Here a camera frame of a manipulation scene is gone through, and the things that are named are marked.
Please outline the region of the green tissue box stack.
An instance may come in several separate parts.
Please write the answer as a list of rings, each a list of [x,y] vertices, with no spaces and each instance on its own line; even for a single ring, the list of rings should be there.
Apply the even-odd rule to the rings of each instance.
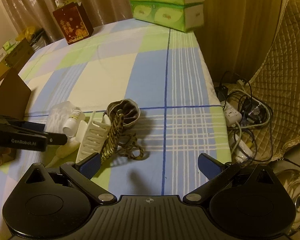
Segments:
[[[129,0],[137,20],[188,32],[204,24],[205,0]]]

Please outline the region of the white pill bottle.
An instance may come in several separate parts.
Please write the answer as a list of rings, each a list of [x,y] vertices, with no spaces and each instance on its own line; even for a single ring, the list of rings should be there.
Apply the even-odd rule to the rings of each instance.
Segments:
[[[79,124],[85,120],[85,114],[80,108],[75,108],[63,125],[63,133],[68,137],[74,137],[77,133]]]

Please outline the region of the brown cardboard box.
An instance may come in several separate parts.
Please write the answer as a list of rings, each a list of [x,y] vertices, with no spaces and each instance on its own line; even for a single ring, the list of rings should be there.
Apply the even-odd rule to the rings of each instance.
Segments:
[[[15,69],[0,77],[0,116],[22,120],[31,90]]]

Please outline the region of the checked tablecloth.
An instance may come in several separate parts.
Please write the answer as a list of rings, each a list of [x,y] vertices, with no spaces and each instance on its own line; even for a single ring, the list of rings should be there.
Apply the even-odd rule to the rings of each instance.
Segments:
[[[98,204],[61,174],[78,151],[46,168],[56,146],[17,150],[0,168],[0,239],[228,239],[201,204],[183,197],[208,179],[201,153],[231,160],[223,108],[194,33],[135,19],[68,45],[45,46],[19,74],[31,90],[22,120],[46,124],[70,101],[101,122],[108,105],[135,101],[142,160],[113,155],[91,178],[117,202]]]

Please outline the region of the brown paper bags pile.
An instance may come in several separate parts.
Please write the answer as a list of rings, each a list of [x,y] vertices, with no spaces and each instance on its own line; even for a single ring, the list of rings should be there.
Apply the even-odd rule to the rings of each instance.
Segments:
[[[0,77],[12,68],[21,71],[32,55],[46,45],[46,39],[43,28],[30,26],[5,42],[0,49]]]

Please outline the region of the red gift bag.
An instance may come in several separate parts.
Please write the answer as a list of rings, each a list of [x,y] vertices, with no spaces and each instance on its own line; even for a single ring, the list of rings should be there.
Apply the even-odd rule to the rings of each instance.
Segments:
[[[68,45],[89,38],[94,32],[82,2],[66,0],[52,13]]]

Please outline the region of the quilted chair cushion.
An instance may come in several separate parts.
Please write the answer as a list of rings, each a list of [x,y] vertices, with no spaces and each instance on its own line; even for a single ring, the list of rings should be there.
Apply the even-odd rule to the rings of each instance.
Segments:
[[[255,131],[257,159],[274,161],[300,144],[300,0],[288,0],[275,40],[250,80],[253,95],[273,110]]]

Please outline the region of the clear floss pick box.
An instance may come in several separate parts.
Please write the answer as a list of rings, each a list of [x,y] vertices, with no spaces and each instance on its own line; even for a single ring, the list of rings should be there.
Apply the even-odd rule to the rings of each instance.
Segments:
[[[52,133],[63,133],[63,126],[71,113],[77,107],[70,101],[54,105],[49,112],[44,131]]]

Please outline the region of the dark velvet scrunchie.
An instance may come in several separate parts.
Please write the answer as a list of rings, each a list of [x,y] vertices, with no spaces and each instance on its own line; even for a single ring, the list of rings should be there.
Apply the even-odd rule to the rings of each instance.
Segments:
[[[110,120],[113,121],[115,114],[119,110],[122,111],[124,116],[124,129],[132,128],[138,122],[138,119],[141,115],[141,111],[137,103],[132,99],[123,99],[110,103],[104,114],[106,114]]]

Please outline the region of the white curved device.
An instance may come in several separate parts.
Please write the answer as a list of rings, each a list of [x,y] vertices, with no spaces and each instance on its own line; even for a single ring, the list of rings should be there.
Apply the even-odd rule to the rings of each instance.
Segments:
[[[59,146],[56,151],[55,156],[53,159],[45,166],[46,168],[51,168],[57,161],[67,157],[71,153],[75,152],[80,146],[80,142],[76,140],[76,138],[68,139],[65,145]]]

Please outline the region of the bronze metal hair clip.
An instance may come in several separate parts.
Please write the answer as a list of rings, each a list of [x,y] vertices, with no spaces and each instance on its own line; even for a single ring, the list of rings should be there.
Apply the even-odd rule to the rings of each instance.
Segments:
[[[100,153],[101,163],[104,163],[113,155],[131,160],[142,160],[144,158],[144,150],[138,144],[136,133],[125,133],[123,131],[123,124],[124,114],[122,110],[118,110]]]

